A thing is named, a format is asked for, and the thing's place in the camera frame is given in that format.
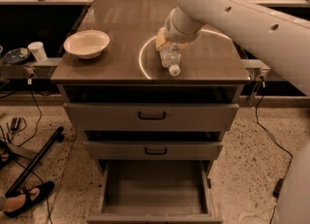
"concrete floor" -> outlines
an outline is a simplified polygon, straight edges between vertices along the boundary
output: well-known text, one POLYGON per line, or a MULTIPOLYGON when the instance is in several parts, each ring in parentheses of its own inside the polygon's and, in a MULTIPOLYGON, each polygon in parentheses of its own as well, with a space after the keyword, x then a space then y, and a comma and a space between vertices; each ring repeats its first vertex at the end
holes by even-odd
MULTIPOLYGON (((55 189, 48 198, 52 223, 86 223, 86 216, 97 212, 101 175, 95 162, 87 155, 82 138, 73 129, 59 98, 36 95, 36 99, 42 118, 36 136, 24 147, 39 151, 59 126, 64 127, 64 142, 56 142, 35 169, 42 180, 55 182, 55 189)), ((260 123, 293 155, 310 142, 309 100, 264 99, 259 109, 260 123)), ((15 135, 15 143, 20 144, 33 134, 39 118, 31 97, 11 96, 0 100, 0 124, 5 132, 6 123, 14 116, 23 117, 27 122, 26 129, 15 135)), ((276 205, 272 191, 277 180, 285 174, 290 157, 256 123, 255 109, 243 103, 224 142, 224 148, 210 172, 215 203, 221 209, 224 223, 269 223, 276 205)), ((23 165, 29 163, 21 157, 17 161, 23 165)), ((1 195, 11 187, 22 170, 17 163, 11 162, 0 171, 1 195)), ((40 182, 32 175, 23 183, 29 187, 36 184, 40 182)), ((13 219, 0 212, 0 223, 50 223, 47 220, 47 203, 13 219)))

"sandal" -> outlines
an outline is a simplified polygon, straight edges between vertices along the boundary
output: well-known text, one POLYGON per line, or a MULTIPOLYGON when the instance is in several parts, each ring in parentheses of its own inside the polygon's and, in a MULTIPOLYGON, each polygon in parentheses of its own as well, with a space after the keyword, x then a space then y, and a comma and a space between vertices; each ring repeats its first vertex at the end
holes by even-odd
POLYGON ((50 192, 53 190, 53 188, 54 188, 54 183, 52 181, 48 181, 41 185, 35 186, 31 188, 30 190, 26 190, 25 192, 22 193, 26 195, 25 203, 23 204, 23 206, 12 212, 4 211, 4 213, 8 217, 11 217, 11 218, 18 216, 19 214, 23 213, 26 210, 29 210, 31 207, 35 206, 36 204, 39 204, 42 200, 46 199, 47 196, 50 194, 50 192), (34 188, 39 189, 39 194, 34 200, 31 200, 31 195, 33 195, 33 193, 31 193, 31 190, 34 188))
POLYGON ((14 159, 14 156, 10 152, 5 151, 5 152, 1 153, 1 155, 0 155, 0 169, 2 169, 7 164, 9 164, 13 159, 14 159))

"white robotic arm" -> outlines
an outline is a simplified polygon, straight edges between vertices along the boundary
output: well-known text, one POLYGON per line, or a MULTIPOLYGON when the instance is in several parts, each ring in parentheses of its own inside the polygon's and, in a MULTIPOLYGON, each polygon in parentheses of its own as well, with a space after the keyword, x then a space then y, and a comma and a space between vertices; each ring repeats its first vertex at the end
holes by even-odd
POLYGON ((210 24, 310 95, 310 22, 244 0, 175 0, 165 38, 188 43, 210 24))

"white cup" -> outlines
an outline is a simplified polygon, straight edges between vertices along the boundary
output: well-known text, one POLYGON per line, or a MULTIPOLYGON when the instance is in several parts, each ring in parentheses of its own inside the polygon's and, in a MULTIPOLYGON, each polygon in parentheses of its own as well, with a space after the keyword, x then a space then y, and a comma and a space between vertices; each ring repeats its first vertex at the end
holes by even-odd
POLYGON ((42 42, 33 42, 28 45, 28 49, 30 49, 38 62, 47 60, 47 54, 42 42))

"black tripod leg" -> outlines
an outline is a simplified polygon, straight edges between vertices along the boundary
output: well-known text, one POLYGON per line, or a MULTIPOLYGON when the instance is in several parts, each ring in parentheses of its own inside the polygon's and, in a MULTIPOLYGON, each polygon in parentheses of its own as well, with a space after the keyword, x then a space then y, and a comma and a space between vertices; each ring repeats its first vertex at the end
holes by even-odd
POLYGON ((33 160, 29 163, 29 165, 25 168, 25 170, 22 172, 22 174, 18 177, 18 179, 13 183, 11 188, 7 191, 6 197, 13 197, 16 195, 16 192, 22 182, 24 182, 28 175, 32 172, 32 170, 36 167, 36 165, 40 162, 40 160, 43 158, 43 156, 47 153, 51 145, 55 141, 62 142, 63 135, 61 134, 64 130, 63 127, 58 127, 55 133, 49 138, 49 140, 46 142, 46 144, 42 147, 42 149, 37 153, 37 155, 33 158, 33 160))

